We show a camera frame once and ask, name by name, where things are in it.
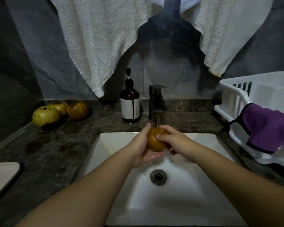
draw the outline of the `hand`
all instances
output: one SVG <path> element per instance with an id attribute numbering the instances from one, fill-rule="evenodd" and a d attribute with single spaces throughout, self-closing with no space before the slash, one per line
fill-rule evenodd
<path id="1" fill-rule="evenodd" d="M 147 123 L 146 126 L 137 134 L 133 140 L 125 146 L 125 148 L 134 156 L 134 168 L 143 166 L 146 162 L 162 157 L 164 152 L 153 152 L 146 150 L 147 134 L 151 128 L 151 124 Z"/>
<path id="2" fill-rule="evenodd" d="M 167 142 L 171 145 L 171 155 L 180 154 L 187 158 L 190 162 L 195 162 L 194 154 L 197 152 L 200 144 L 191 140 L 185 134 L 168 125 L 160 125 L 159 127 L 167 130 L 170 135 L 157 135 L 156 139 Z"/>

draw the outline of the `drain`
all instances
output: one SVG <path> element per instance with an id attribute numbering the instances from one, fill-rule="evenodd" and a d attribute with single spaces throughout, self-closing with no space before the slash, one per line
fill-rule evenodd
<path id="1" fill-rule="evenodd" d="M 167 181 L 167 174 L 163 170 L 156 169 L 151 172 L 151 182 L 157 186 L 162 186 Z"/>

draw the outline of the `marble wall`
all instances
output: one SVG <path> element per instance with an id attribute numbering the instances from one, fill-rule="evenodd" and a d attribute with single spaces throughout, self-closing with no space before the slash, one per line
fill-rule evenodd
<path id="1" fill-rule="evenodd" d="M 0 141 L 31 121 L 43 96 L 4 0 L 0 0 Z"/>
<path id="2" fill-rule="evenodd" d="M 69 57 L 59 17 L 49 0 L 6 0 L 45 99 L 96 99 Z M 139 29 L 137 42 L 121 57 L 105 84 L 106 99 L 119 97 L 124 69 L 132 68 L 144 96 L 150 84 L 167 86 L 171 97 L 220 97 L 220 78 L 203 65 L 200 34 L 179 17 L 180 0 Z M 222 78 L 284 70 L 284 0 L 273 7 L 257 33 L 236 55 Z"/>

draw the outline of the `bottle label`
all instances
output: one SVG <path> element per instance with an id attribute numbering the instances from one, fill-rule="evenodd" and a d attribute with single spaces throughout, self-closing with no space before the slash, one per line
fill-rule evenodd
<path id="1" fill-rule="evenodd" d="M 136 119 L 140 116 L 140 98 L 128 100 L 121 99 L 122 117 L 125 119 Z"/>

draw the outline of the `faucet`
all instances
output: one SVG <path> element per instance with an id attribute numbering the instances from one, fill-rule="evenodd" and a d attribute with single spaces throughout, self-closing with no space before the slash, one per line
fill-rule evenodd
<path id="1" fill-rule="evenodd" d="M 149 119 L 157 120 L 159 124 L 160 116 L 167 111 L 166 103 L 161 94 L 161 88 L 165 86 L 154 84 L 149 86 Z"/>

